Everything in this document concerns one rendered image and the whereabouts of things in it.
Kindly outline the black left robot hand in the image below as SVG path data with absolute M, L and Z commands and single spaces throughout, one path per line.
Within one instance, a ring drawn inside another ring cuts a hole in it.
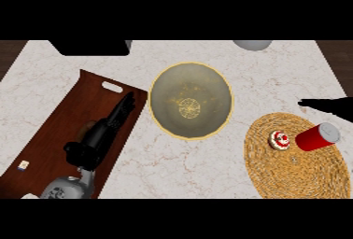
M 128 92 L 109 116 L 97 121 L 91 129 L 85 132 L 79 142 L 68 142 L 63 150 L 66 151 L 66 162 L 93 171 L 101 163 L 113 143 L 116 132 L 134 110 L 134 93 Z

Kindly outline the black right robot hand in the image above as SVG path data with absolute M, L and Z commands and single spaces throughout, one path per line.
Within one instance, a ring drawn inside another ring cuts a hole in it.
M 353 123 L 353 97 L 338 99 L 301 99 L 299 106 L 308 106 L 320 112 L 330 113 Z

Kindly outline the red can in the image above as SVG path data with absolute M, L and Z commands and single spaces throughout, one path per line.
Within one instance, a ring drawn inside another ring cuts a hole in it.
M 333 145 L 341 139 L 336 127 L 323 122 L 295 136 L 295 143 L 301 150 L 314 149 Z

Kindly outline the grey bowl with yellow rim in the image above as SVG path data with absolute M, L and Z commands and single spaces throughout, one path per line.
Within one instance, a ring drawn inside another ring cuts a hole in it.
M 168 66 L 153 80 L 147 97 L 155 124 L 174 138 L 202 140 L 229 122 L 231 87 L 218 70 L 203 63 Z

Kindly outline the round woven straw placemat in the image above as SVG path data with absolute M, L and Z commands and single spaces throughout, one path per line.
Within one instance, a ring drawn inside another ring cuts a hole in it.
M 289 113 L 262 115 L 243 140 L 248 176 L 262 198 L 348 198 L 350 174 L 335 146 L 302 151 L 295 136 L 314 124 Z M 267 142 L 273 131 L 289 139 L 289 149 L 274 150 Z

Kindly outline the brown wooden cutting board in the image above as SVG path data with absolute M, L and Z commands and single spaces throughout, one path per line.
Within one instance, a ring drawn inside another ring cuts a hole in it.
M 38 195 L 57 177 L 78 175 L 76 168 L 66 163 L 63 146 L 75 140 L 84 124 L 106 118 L 124 94 L 133 92 L 134 110 L 118 130 L 110 150 L 94 171 L 93 196 L 100 194 L 147 98 L 146 91 L 121 82 L 115 82 L 113 85 L 122 89 L 122 92 L 109 91 L 101 87 L 106 80 L 85 70 L 79 72 L 79 79 L 69 93 L 4 174 L 0 175 L 0 199 L 19 199 L 28 193 Z M 25 171 L 17 170 L 20 161 L 29 162 Z

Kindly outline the red and white cupcake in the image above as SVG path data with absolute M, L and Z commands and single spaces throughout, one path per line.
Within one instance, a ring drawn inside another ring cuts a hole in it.
M 289 149 L 289 137 L 280 130 L 276 130 L 268 134 L 267 142 L 274 150 Z

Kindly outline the grey round vessel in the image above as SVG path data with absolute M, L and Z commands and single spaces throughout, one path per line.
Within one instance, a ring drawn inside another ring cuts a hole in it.
M 242 49 L 258 51 L 264 50 L 270 46 L 271 40 L 234 40 L 234 44 Z

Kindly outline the black appliance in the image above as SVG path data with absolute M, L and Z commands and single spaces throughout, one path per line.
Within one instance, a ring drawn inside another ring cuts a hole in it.
M 131 40 L 51 40 L 59 53 L 65 56 L 127 56 Z

